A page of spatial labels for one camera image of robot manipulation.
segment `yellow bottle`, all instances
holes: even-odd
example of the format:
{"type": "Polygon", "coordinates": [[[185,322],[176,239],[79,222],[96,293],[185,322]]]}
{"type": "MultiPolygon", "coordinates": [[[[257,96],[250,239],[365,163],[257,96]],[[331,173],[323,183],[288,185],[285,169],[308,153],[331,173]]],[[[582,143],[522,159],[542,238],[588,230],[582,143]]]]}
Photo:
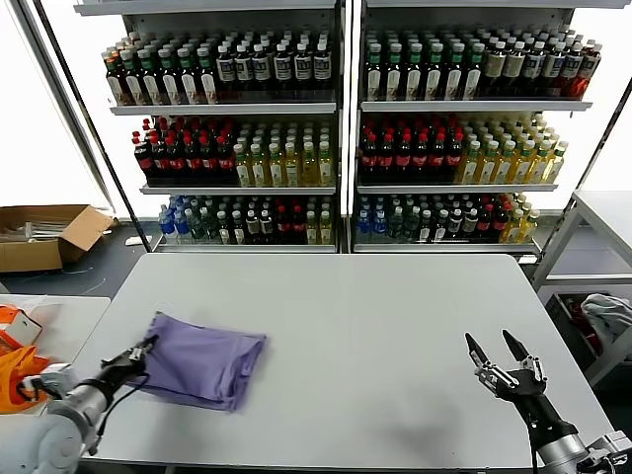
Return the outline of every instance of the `yellow bottle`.
{"type": "Polygon", "coordinates": [[[517,235],[520,231],[523,216],[524,212],[522,209],[516,209],[512,213],[512,220],[508,222],[503,232],[501,232],[500,242],[504,244],[515,244],[517,242],[517,235]]]}
{"type": "Polygon", "coordinates": [[[477,140],[471,141],[465,159],[461,160],[459,164],[461,169],[456,176],[455,182],[457,184],[471,185],[474,183],[474,174],[478,167],[478,157],[480,154],[481,143],[477,140]]]}
{"type": "Polygon", "coordinates": [[[526,182],[532,185],[539,185],[542,182],[546,165],[549,163],[549,153],[551,151],[551,142],[543,140],[537,149],[533,163],[529,172],[526,174],[526,182]]]}
{"type": "Polygon", "coordinates": [[[492,183],[495,185],[505,185],[509,176],[510,167],[514,161],[515,142],[508,140],[503,147],[503,153],[499,156],[494,171],[492,172],[492,183]]]}
{"type": "Polygon", "coordinates": [[[273,188],[283,188],[287,183],[283,167],[283,154],[278,148],[278,143],[271,143],[270,149],[270,176],[273,188]]]}
{"type": "Polygon", "coordinates": [[[490,140],[487,143],[485,153],[481,153],[478,159],[478,166],[476,167],[476,174],[474,175],[474,182],[479,185],[489,185],[492,172],[499,160],[498,141],[490,140]]]}
{"type": "Polygon", "coordinates": [[[509,184],[522,185],[524,183],[526,174],[531,167],[531,163],[533,163],[534,147],[535,142],[533,140],[526,140],[524,142],[522,146],[522,151],[517,157],[517,160],[510,167],[510,175],[508,179],[509,184]]]}
{"type": "Polygon", "coordinates": [[[253,143],[250,145],[250,152],[252,154],[252,163],[253,163],[253,176],[255,178],[255,186],[257,188],[265,188],[266,187],[266,162],[264,160],[264,156],[261,154],[261,145],[258,143],[253,143]]]}
{"type": "Polygon", "coordinates": [[[522,221],[520,231],[517,234],[516,242],[518,244],[530,243],[533,240],[533,234],[537,229],[537,218],[540,216],[540,211],[537,209],[532,210],[526,220],[522,221]]]}
{"type": "Polygon", "coordinates": [[[333,187],[336,185],[332,156],[329,154],[329,141],[321,141],[318,145],[318,169],[320,170],[320,186],[333,187]]]}
{"type": "Polygon", "coordinates": [[[553,159],[549,160],[549,165],[544,172],[544,180],[543,183],[548,185],[552,185],[555,183],[557,179],[557,175],[560,174],[560,170],[562,169],[562,165],[564,165],[564,153],[566,153],[566,149],[569,146],[568,141],[560,141],[555,147],[555,151],[553,152],[553,159]]]}
{"type": "Polygon", "coordinates": [[[298,188],[300,186],[300,174],[298,173],[298,160],[293,142],[285,144],[285,175],[287,176],[287,186],[298,188]]]}
{"type": "Polygon", "coordinates": [[[314,143],[306,141],[303,143],[303,186],[314,188],[318,186],[318,162],[314,154],[314,143]]]}

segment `folded purple towel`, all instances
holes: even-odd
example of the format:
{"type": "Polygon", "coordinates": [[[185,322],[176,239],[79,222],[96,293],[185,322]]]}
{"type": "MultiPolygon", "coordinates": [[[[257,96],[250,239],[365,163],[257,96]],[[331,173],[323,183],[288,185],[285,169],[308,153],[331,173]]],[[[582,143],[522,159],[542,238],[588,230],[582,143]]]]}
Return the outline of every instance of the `folded purple towel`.
{"type": "Polygon", "coordinates": [[[159,340],[147,357],[143,391],[212,410],[242,406],[266,336],[194,326],[161,312],[145,337],[154,335],[159,340]]]}

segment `metal shelf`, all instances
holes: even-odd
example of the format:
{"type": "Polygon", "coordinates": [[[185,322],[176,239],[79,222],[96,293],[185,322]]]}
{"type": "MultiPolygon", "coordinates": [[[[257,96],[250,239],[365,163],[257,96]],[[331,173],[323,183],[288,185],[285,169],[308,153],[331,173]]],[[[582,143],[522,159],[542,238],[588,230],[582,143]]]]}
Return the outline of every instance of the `metal shelf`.
{"type": "Polygon", "coordinates": [[[554,191],[557,185],[383,185],[358,186],[361,195],[425,195],[453,193],[521,193],[554,191]]]}
{"type": "Polygon", "coordinates": [[[140,188],[144,195],[210,195],[210,196],[332,196],[336,188],[211,188],[161,187],[140,188]]]}
{"type": "Polygon", "coordinates": [[[189,254],[335,254],[335,245],[160,244],[155,252],[189,254]]]}
{"type": "Polygon", "coordinates": [[[592,105],[580,101],[378,101],[360,106],[364,112],[583,112],[592,105]]]}
{"type": "Polygon", "coordinates": [[[251,116],[333,114],[335,102],[276,104],[214,104],[212,106],[126,106],[110,108],[115,116],[251,116]]]}
{"type": "Polygon", "coordinates": [[[355,244],[361,254],[537,254],[534,244],[355,244]]]}
{"type": "Polygon", "coordinates": [[[623,8],[630,0],[367,0],[369,8],[500,7],[500,8],[623,8]]]}
{"type": "Polygon", "coordinates": [[[335,0],[86,0],[75,5],[82,17],[154,13],[332,9],[335,0]]]}

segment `orange object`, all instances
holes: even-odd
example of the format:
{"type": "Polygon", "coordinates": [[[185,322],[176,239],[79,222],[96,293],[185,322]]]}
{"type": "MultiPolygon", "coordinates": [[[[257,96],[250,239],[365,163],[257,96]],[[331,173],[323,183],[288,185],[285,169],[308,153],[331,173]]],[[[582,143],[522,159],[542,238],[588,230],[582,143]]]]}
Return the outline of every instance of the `orange object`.
{"type": "Polygon", "coordinates": [[[25,377],[37,375],[48,366],[49,360],[37,356],[37,350],[27,346],[0,356],[0,413],[21,412],[46,400],[46,394],[40,392],[36,402],[26,402],[16,389],[25,377]]]}

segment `open cardboard box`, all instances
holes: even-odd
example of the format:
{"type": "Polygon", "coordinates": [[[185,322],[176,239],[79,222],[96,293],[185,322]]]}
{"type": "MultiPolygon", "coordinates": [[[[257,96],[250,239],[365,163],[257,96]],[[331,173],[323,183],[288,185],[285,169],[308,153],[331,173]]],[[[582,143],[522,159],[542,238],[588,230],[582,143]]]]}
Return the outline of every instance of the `open cardboard box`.
{"type": "Polygon", "coordinates": [[[70,224],[55,240],[0,243],[0,273],[61,269],[88,252],[114,221],[84,204],[0,207],[0,232],[38,220],[70,224]]]}

